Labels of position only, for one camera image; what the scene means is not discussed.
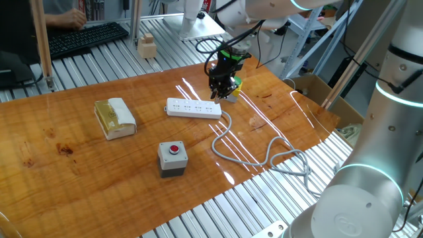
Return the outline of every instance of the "metal extrusion rail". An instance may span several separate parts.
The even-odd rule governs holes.
[[[121,20],[118,23],[129,31],[127,20]],[[142,33],[150,32],[154,35],[157,44],[156,58],[141,58],[126,39],[92,47],[91,54],[57,59],[52,62],[55,91],[194,65],[205,62],[207,58],[207,55],[196,51],[195,45],[198,40],[181,42],[162,23],[162,17],[143,18],[140,30]],[[208,41],[201,44],[200,49],[211,51],[216,47],[215,42]],[[217,55],[214,55],[212,59],[216,60]],[[31,65],[30,68],[35,78],[41,75],[40,64]],[[50,92],[45,80],[41,80],[36,85],[24,89],[0,90],[0,101],[7,102]]]
[[[313,169],[310,189],[322,192],[334,176],[333,167],[346,160],[351,151],[336,133],[308,149],[306,154],[311,158],[309,163]],[[302,164],[293,157],[278,167],[299,171]],[[275,221],[290,224],[315,202],[301,177],[266,171],[142,235],[142,238],[249,238]],[[395,229],[402,223],[400,218]],[[407,224],[390,238],[412,237],[416,230]]]
[[[91,54],[52,62],[56,90],[62,91],[205,62],[207,56],[195,50],[197,40],[181,42],[162,24],[162,17],[141,19],[141,32],[150,32],[155,37],[156,58],[140,58],[124,39],[93,47]],[[127,20],[118,22],[129,31]],[[212,50],[216,46],[215,42],[205,42],[202,47],[205,50]],[[41,74],[39,64],[30,67],[35,77]],[[25,89],[2,90],[0,101],[7,102],[46,93],[51,91],[47,88],[46,82],[41,81]],[[335,133],[321,144],[307,150],[306,153],[312,158],[311,189],[323,191],[334,176],[332,168],[337,162],[345,160],[351,151],[352,149]],[[297,171],[302,165],[300,160],[294,157],[279,167]],[[301,178],[267,171],[168,221],[142,237],[252,237],[275,221],[291,223],[296,216],[315,202],[316,200],[305,190]],[[404,231],[392,234],[391,237],[410,237],[415,231],[414,226],[407,224]]]

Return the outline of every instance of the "cardboard box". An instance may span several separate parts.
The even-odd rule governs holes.
[[[323,104],[332,90],[316,75],[298,77],[293,80],[295,81],[296,89],[302,90],[306,97],[319,105]],[[337,128],[344,128],[350,124],[363,124],[364,122],[363,116],[342,98],[339,98],[329,111],[341,118]]]

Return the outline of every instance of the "yellow object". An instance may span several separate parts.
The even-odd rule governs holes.
[[[238,89],[235,89],[235,91],[233,91],[232,92],[232,95],[234,96],[234,97],[238,97],[239,96],[239,93],[241,92],[241,88],[243,87],[243,82],[242,82],[242,80],[239,78],[239,77],[237,77],[237,76],[235,76],[235,83],[238,85]]]
[[[239,93],[241,92],[241,88],[243,87],[243,83],[241,83],[239,86],[238,86],[238,89],[235,89],[235,91],[233,91],[232,92],[232,95],[233,96],[235,96],[235,97],[238,97],[239,96]]]
[[[122,99],[111,99],[117,102],[113,107],[110,100],[95,102],[94,112],[107,140],[133,135],[137,128],[135,119]]]

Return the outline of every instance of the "tissue box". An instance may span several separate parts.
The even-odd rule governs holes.
[[[134,135],[137,124],[122,99],[95,102],[94,113],[107,140]]]

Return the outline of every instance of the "small wooden block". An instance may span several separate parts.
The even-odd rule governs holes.
[[[153,43],[153,41],[154,41],[154,36],[150,33],[145,33],[144,38],[146,40],[146,43],[148,43],[148,44]]]
[[[139,55],[146,58],[154,58],[157,54],[157,46],[154,43],[138,44]]]

